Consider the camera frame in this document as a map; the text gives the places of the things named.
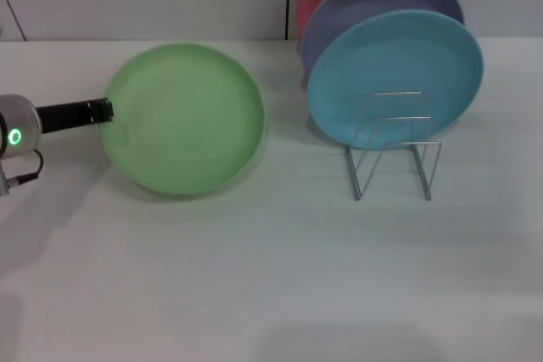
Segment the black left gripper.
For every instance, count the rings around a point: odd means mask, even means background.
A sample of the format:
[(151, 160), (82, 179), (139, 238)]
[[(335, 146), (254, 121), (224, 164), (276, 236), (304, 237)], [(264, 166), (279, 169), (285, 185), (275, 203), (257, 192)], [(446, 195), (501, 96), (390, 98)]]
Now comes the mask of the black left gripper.
[(42, 134), (69, 130), (113, 120), (115, 114), (108, 98), (88, 102), (64, 103), (36, 109), (42, 124)]

